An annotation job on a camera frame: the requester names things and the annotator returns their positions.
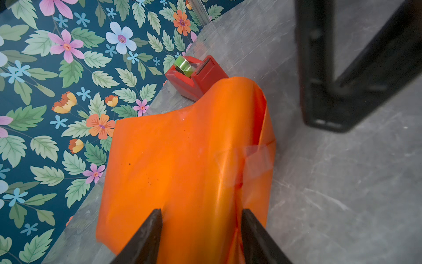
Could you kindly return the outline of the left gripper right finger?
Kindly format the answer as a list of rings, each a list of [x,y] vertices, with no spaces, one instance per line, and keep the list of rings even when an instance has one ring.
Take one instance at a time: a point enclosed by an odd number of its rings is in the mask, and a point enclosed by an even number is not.
[[[241,234],[246,264],[292,264],[250,209],[242,210]]]

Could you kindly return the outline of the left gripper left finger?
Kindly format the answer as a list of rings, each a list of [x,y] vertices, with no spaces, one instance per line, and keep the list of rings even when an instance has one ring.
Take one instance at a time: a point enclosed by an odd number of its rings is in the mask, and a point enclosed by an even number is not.
[[[154,209],[111,264],[156,264],[162,228],[162,210]]]

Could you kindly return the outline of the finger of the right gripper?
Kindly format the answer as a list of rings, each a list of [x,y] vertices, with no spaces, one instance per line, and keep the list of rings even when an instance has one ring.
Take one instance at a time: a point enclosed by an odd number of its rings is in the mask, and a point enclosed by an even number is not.
[[[422,3],[404,1],[356,59],[334,78],[334,2],[296,1],[304,123],[346,133],[422,73]]]

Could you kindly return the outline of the yellow wrapping paper sheet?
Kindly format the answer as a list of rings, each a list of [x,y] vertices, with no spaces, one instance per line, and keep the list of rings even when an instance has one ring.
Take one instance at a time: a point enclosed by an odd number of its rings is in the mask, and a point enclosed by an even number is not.
[[[180,110],[119,120],[96,238],[118,254],[161,209],[160,264],[242,264],[241,213],[267,223],[275,150],[267,100],[244,77]]]

